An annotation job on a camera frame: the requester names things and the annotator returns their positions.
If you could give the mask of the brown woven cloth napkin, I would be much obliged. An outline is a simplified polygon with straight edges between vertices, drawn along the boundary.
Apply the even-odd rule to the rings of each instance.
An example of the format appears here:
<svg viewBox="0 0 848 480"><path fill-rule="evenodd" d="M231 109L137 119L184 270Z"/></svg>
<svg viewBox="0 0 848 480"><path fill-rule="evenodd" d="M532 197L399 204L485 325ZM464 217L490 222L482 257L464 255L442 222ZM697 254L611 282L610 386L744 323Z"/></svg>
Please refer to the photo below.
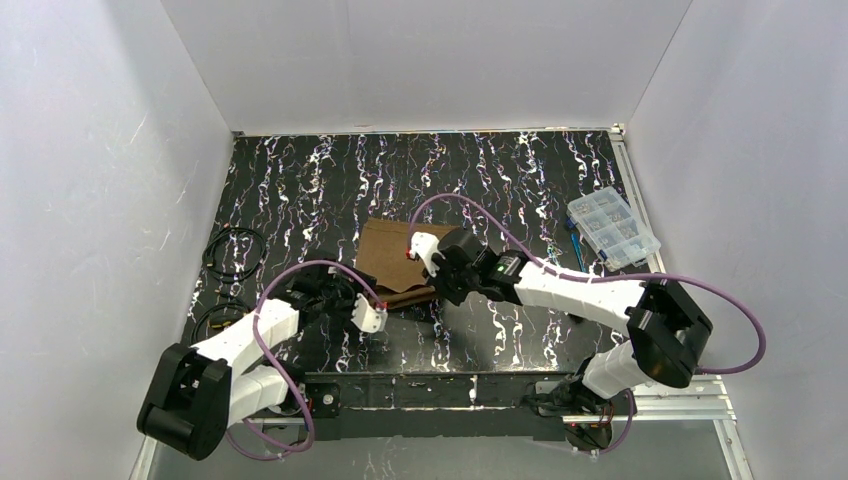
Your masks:
<svg viewBox="0 0 848 480"><path fill-rule="evenodd" d="M375 291L389 310L436 299L424 267L409 260L408 223L370 217L360 232L355 267L376 280Z"/></svg>

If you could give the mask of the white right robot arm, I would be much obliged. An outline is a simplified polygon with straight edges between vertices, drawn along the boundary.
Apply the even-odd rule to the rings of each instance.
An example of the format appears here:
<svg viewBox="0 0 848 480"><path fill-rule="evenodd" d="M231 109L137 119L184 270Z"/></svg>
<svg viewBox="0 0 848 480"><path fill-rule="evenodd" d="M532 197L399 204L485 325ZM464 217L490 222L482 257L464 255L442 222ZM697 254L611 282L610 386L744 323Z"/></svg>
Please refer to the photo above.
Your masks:
<svg viewBox="0 0 848 480"><path fill-rule="evenodd" d="M476 292L493 302L553 309L624 335L596 353L552 391L555 403L598 403L647 382L686 388L712 325L676 281L615 280L557 268L522 250L494 252L456 228L437 238L413 233L408 256L425 266L427 283L455 305Z"/></svg>

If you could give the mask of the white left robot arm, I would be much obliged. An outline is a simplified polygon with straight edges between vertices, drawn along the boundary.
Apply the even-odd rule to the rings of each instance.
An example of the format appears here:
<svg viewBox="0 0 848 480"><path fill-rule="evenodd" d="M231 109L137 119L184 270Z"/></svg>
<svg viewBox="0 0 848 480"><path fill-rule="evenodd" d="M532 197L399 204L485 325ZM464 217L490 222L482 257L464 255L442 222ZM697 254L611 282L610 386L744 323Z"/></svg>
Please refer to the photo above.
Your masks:
<svg viewBox="0 0 848 480"><path fill-rule="evenodd" d="M142 402L137 430L193 460L213 453L233 425L301 392L267 355L320 319L384 330L386 304L373 283L329 266L275 280L256 307L223 332L166 348Z"/></svg>

